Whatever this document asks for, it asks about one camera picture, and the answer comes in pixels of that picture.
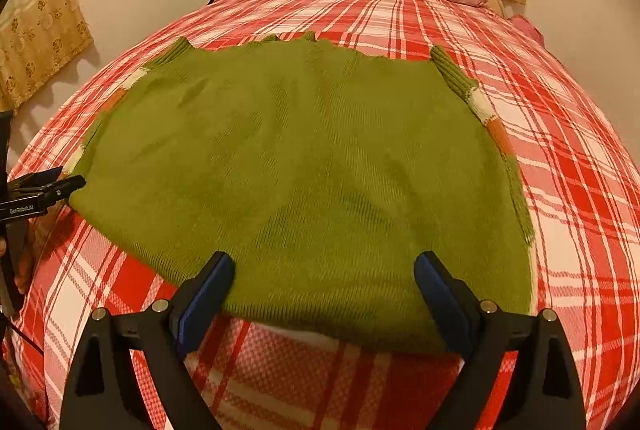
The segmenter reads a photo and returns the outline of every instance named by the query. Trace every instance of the bed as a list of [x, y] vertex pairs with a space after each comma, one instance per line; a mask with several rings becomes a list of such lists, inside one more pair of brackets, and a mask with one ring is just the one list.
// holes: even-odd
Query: bed
[[[605, 428], [640, 377], [640, 176], [612, 127], [562, 65], [503, 19], [500, 0], [221, 0], [149, 36], [101, 70], [33, 139], [12, 177], [64, 164], [100, 107], [178, 36], [222, 49], [312, 30], [367, 55], [425, 59], [439, 44], [479, 80], [506, 126], [536, 232], [532, 312], [558, 312], [574, 352], [588, 428]], [[56, 428], [66, 373], [92, 309], [142, 310], [175, 287], [68, 207], [33, 223], [39, 257], [9, 355], [23, 392]], [[142, 356], [133, 355], [156, 428], [171, 428]], [[455, 356], [373, 352], [320, 334], [216, 317], [186, 366], [229, 429], [420, 429], [452, 385]], [[500, 408], [504, 360], [480, 428]]]

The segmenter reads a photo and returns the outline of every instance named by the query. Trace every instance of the black cable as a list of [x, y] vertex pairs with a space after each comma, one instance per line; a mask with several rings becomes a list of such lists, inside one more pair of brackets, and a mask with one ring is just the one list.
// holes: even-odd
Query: black cable
[[33, 340], [31, 340], [30, 337], [28, 337], [20, 329], [18, 329], [15, 325], [13, 325], [11, 323], [11, 320], [8, 320], [8, 322], [9, 322], [9, 327], [11, 327], [15, 332], [17, 332], [18, 336], [20, 336], [23, 340], [26, 340], [27, 343], [30, 344], [31, 347], [36, 349], [41, 356], [44, 356], [44, 351], [39, 346], [37, 346], [35, 343], [33, 343]]

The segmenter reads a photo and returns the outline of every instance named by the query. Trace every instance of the blue gripper pad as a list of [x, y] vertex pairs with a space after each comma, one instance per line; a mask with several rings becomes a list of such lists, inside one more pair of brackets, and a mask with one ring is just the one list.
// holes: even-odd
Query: blue gripper pad
[[200, 347], [213, 317], [220, 311], [231, 288], [235, 268], [231, 257], [226, 253], [222, 254], [202, 286], [194, 293], [193, 300], [184, 309], [175, 335], [176, 352], [181, 359]]
[[447, 350], [468, 359], [474, 348], [469, 321], [447, 282], [451, 276], [441, 275], [438, 266], [449, 274], [432, 251], [426, 251], [415, 259], [414, 277]]

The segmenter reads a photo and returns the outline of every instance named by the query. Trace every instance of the knit sweater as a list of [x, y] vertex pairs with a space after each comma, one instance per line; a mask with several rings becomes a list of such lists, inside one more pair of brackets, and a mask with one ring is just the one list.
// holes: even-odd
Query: knit sweater
[[70, 204], [165, 279], [223, 250], [231, 315], [435, 351], [413, 277], [433, 250], [479, 298], [528, 312], [517, 163], [442, 49], [416, 62], [313, 34], [216, 52], [179, 39], [136, 74], [74, 159], [87, 184]]

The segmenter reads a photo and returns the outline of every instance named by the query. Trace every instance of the red and white plaid blanket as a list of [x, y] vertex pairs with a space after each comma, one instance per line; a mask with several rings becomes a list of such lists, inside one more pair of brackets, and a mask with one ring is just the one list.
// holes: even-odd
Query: red and white plaid blanket
[[[40, 131], [13, 176], [65, 163], [100, 105], [178, 36], [214, 50], [306, 30], [391, 58], [427, 58], [439, 44], [480, 81], [522, 168], [536, 230], [532, 310], [558, 312], [574, 351], [589, 428], [603, 428], [640, 375], [640, 176], [610, 124], [562, 65], [488, 10], [443, 0], [222, 0], [106, 66]], [[18, 323], [42, 346], [44, 358], [12, 339], [40, 415], [46, 388], [54, 428], [92, 309], [139, 311], [174, 292], [78, 214], [62, 208], [56, 216], [53, 229], [38, 222], [46, 233], [42, 259]], [[138, 352], [134, 363], [154, 425], [170, 428]], [[409, 430], [425, 428], [460, 362], [369, 352], [317, 334], [219, 316], [186, 365], [225, 429]], [[512, 357], [505, 359], [481, 428], [495, 420], [512, 369]]]

